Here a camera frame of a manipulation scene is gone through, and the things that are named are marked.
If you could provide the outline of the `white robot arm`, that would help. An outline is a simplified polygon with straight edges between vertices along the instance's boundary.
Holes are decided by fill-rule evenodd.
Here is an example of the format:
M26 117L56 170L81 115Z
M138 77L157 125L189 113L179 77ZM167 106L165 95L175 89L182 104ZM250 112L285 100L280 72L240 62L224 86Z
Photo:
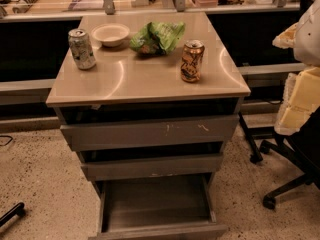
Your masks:
M274 126L276 133L292 135L320 107L320 0L315 0L299 21L276 36L272 44L292 48L294 58L306 65L300 73L288 75Z

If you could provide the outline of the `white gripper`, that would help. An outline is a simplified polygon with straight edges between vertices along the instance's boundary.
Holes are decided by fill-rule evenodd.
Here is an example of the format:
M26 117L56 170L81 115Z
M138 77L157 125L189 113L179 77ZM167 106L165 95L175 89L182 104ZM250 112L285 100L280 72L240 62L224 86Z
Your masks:
M272 45L293 48L297 24L277 35ZM320 107L320 68L309 67L298 74L289 73L285 81L283 103L277 114L274 130L281 135L299 132L311 114Z

